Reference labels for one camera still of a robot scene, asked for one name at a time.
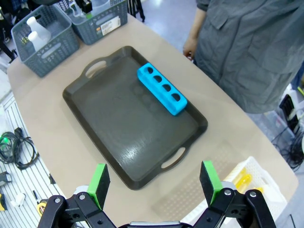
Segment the person's right hand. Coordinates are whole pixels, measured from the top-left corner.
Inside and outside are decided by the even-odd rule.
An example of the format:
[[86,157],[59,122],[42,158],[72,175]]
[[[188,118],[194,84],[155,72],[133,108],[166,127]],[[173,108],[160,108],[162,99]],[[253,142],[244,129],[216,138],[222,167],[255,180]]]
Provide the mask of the person's right hand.
[[183,45],[183,55],[190,61],[194,60],[197,43],[198,41],[196,38],[187,38]]

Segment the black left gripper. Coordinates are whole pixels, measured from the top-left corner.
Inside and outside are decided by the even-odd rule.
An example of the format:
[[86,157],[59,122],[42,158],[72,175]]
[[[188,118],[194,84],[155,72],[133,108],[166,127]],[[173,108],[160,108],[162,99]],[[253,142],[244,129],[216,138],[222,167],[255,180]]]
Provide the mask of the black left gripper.
[[90,13],[92,11],[92,2],[91,0],[76,0],[76,4],[79,6],[79,8],[86,14],[86,18],[90,19],[92,17],[92,14]]

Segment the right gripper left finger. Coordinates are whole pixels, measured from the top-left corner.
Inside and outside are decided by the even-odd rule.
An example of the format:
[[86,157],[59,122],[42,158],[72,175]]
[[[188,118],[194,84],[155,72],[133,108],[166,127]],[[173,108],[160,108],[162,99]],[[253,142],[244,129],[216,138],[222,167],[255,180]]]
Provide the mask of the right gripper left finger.
[[103,211],[110,185],[106,164],[98,164],[87,190],[65,199],[51,196],[42,213],[39,228],[74,228],[85,222],[91,228],[114,228],[115,225]]

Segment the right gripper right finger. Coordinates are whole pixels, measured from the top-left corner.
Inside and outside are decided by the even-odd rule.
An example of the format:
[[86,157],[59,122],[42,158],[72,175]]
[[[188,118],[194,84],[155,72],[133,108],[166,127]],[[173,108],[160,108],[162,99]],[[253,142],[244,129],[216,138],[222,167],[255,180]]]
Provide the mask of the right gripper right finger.
[[199,180],[208,207],[193,228],[219,228],[226,218],[235,218],[242,228],[275,228],[268,205],[259,190],[244,194],[223,187],[211,161],[201,163]]

